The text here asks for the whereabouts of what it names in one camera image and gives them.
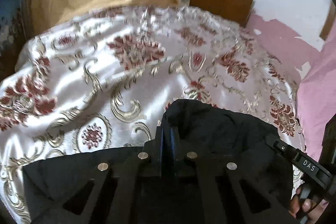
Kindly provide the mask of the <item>person's right hand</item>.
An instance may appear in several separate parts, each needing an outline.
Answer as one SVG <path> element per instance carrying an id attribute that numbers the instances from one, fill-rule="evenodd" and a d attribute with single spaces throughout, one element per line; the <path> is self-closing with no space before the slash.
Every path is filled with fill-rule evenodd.
<path id="1" fill-rule="evenodd" d="M 296 191 L 295 195 L 290 200 L 289 213 L 295 218 L 297 213 L 302 210 L 307 213 L 307 222 L 306 223 L 316 223 L 321 217 L 329 202 L 322 200 L 319 204 L 315 201 L 306 199 L 303 202 L 299 201 L 299 195 L 301 194 L 302 186 L 300 185 Z"/>

